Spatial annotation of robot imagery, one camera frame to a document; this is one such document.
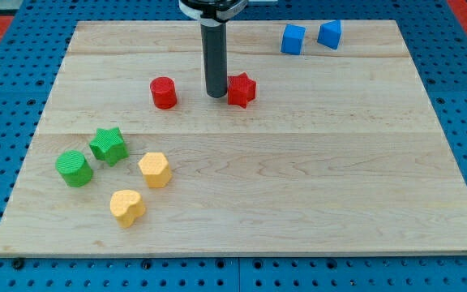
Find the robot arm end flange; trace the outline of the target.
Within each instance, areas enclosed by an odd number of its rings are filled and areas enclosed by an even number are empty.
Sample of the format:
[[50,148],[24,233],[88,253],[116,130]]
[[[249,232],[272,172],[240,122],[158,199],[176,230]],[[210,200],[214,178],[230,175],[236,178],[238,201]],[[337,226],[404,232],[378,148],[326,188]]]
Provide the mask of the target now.
[[180,10],[186,16],[196,19],[213,19],[227,22],[243,11],[248,0],[179,0]]

